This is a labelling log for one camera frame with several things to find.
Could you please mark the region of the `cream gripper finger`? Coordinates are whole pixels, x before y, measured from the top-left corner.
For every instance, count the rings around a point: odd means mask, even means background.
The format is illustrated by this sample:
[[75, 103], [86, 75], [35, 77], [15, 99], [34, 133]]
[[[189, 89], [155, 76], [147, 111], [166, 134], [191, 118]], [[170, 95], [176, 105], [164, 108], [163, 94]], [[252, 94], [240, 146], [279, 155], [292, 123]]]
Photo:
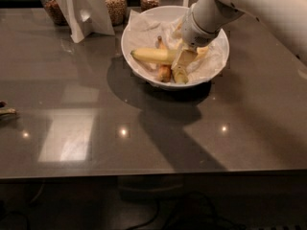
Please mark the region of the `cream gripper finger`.
[[188, 66], [196, 57], [198, 53], [195, 47], [190, 47], [186, 43], [180, 43], [177, 48], [176, 57], [172, 63], [171, 69], [174, 70], [179, 66]]
[[181, 38], [181, 27], [182, 27], [182, 22], [178, 22], [172, 33], [173, 38]]

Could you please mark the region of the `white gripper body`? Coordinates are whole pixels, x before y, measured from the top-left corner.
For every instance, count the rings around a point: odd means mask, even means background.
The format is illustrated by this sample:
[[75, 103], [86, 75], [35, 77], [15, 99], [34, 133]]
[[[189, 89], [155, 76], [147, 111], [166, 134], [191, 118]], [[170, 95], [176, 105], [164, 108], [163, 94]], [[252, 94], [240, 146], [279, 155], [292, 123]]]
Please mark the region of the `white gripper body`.
[[220, 29], [210, 15], [198, 10], [196, 4], [193, 4], [182, 18], [181, 38], [190, 47], [207, 46], [219, 32]]

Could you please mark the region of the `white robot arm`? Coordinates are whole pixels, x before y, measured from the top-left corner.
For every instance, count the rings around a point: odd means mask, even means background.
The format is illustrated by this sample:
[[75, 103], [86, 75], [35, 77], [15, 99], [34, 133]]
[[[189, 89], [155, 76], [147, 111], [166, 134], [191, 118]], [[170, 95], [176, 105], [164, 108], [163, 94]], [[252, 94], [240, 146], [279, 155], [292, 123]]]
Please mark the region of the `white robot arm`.
[[208, 45], [224, 25], [243, 14], [255, 18], [307, 64], [307, 0], [198, 0], [182, 17], [179, 48]]

